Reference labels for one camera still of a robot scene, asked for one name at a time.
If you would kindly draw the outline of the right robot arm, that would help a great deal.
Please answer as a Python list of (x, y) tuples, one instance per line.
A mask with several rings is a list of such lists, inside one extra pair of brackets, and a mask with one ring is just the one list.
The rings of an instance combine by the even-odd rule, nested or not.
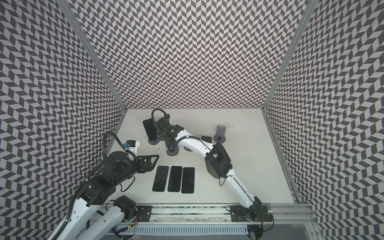
[(204, 158), (208, 173), (215, 179), (224, 181), (221, 185), (226, 185), (237, 197), (239, 204), (244, 211), (246, 218), (252, 222), (263, 221), (262, 201), (242, 183), (236, 174), (232, 161), (221, 143), (208, 143), (193, 136), (179, 125), (172, 125), (169, 115), (165, 114), (159, 120), (151, 117), (156, 128), (159, 141), (164, 141), (167, 154), (176, 155), (179, 146), (185, 147)]

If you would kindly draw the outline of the phone with teal case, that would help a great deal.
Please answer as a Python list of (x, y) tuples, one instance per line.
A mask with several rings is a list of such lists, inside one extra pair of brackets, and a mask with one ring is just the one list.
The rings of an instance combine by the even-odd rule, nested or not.
[(195, 168), (183, 168), (182, 193), (193, 194), (195, 190)]

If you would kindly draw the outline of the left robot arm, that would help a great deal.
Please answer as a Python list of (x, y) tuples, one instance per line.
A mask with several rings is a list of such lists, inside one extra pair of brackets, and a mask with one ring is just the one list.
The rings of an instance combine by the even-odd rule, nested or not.
[(121, 196), (114, 200), (113, 206), (96, 223), (84, 229), (88, 220), (116, 192), (119, 184), (135, 174), (151, 172), (160, 158), (159, 155), (149, 155), (134, 156), (130, 160), (131, 154), (129, 150), (117, 151), (102, 161), (96, 168), (101, 173), (97, 175), (93, 171), (90, 178), (81, 184), (71, 200), (67, 215), (49, 236), (50, 240), (100, 240), (123, 221), (135, 226), (140, 219), (147, 219), (141, 216), (135, 201)]

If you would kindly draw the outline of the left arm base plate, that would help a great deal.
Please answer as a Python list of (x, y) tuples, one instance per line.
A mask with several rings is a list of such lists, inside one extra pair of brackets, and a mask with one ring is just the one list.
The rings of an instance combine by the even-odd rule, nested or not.
[(149, 222), (153, 207), (150, 205), (135, 206), (129, 210), (128, 220), (131, 222)]

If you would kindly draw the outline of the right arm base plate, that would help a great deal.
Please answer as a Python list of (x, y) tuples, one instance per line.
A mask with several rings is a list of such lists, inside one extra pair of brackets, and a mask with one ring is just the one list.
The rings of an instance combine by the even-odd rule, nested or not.
[(250, 210), (241, 205), (228, 205), (232, 222), (272, 222), (273, 214), (269, 205), (262, 205), (259, 210)]

